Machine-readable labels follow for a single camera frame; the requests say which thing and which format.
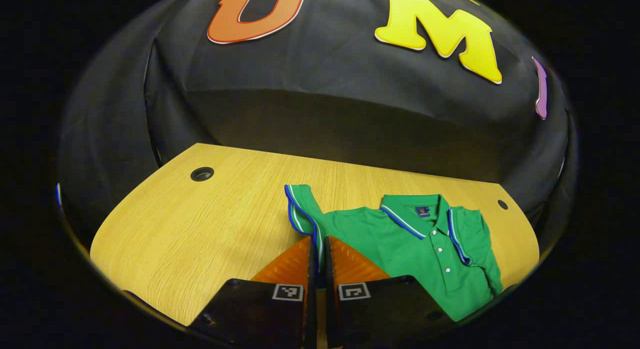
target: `green polo shirt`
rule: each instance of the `green polo shirt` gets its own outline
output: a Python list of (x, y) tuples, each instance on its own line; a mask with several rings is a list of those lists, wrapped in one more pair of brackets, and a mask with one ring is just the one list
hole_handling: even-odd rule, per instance
[(291, 225), (312, 237), (322, 273), (323, 240), (332, 235), (389, 276), (414, 276), (455, 322), (503, 291), (479, 210), (450, 207), (435, 194), (385, 195), (380, 209), (323, 213), (309, 185), (285, 185), (285, 194)]

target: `orange letter u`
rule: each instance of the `orange letter u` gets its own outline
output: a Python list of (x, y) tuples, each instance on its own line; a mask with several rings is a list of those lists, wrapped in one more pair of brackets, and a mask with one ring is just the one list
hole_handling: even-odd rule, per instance
[(277, 32), (298, 14), (303, 0), (278, 0), (267, 16), (256, 21), (240, 21), (249, 0), (221, 0), (220, 8), (208, 26), (208, 38), (218, 44), (229, 44), (262, 38)]

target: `wooden table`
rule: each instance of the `wooden table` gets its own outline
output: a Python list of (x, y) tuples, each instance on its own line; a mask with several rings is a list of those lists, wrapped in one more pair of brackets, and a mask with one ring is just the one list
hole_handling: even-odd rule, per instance
[[(192, 180), (199, 167), (214, 175)], [(310, 185), (325, 213), (377, 209), (384, 194), (442, 194), (482, 212), (503, 287), (538, 263), (531, 225), (497, 183), (209, 144), (185, 150), (126, 196), (98, 230), (91, 259), (120, 289), (189, 326), (227, 279), (251, 279), (303, 238), (288, 220), (287, 184)]]

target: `yellow letter m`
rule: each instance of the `yellow letter m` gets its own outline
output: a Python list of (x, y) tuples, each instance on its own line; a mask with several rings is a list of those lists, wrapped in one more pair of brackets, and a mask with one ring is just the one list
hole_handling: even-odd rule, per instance
[(423, 50), (427, 43), (418, 35), (416, 19), (422, 23), (441, 57), (450, 57), (466, 38), (466, 50), (460, 54), (462, 66), (495, 84), (503, 82), (503, 74), (496, 63), (491, 28), (466, 11), (456, 10), (446, 17), (429, 0), (389, 0), (389, 20), (386, 27), (375, 30), (375, 37), (395, 46)]

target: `table surface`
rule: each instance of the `table surface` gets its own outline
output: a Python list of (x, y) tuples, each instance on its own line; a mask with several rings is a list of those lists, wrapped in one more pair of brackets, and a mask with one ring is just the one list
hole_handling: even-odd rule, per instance
[[(192, 180), (199, 167), (214, 175)], [(189, 326), (226, 280), (251, 279), (303, 239), (288, 219), (288, 184), (310, 185), (325, 213), (377, 209), (384, 194), (442, 194), (482, 213), (503, 287), (538, 263), (530, 223), (497, 183), (210, 144), (188, 148), (128, 194), (96, 233), (91, 260), (119, 289)]]

